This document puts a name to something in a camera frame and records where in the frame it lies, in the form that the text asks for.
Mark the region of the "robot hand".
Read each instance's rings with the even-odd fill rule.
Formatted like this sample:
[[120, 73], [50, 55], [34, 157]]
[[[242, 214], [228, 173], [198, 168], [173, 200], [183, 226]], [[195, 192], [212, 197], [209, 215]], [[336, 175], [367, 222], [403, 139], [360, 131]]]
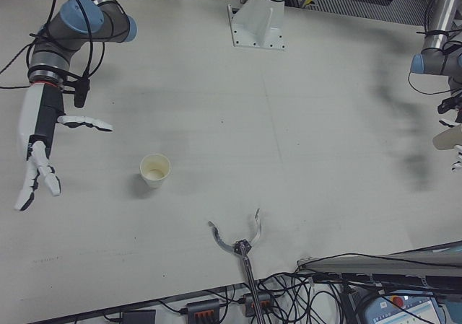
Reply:
[[26, 164], [24, 183], [14, 205], [18, 211], [25, 211], [34, 201], [39, 178], [52, 196], [61, 195], [61, 182], [50, 161], [57, 124], [69, 128], [86, 126], [104, 132], [113, 130], [102, 120], [65, 114], [60, 87], [48, 82], [31, 84], [25, 93], [17, 128], [17, 145]]
[[451, 165], [451, 171], [458, 172], [461, 170], [461, 123], [448, 119], [441, 119], [439, 123], [447, 128], [441, 133], [440, 138], [446, 146], [451, 144], [452, 149], [456, 152], [456, 161]]

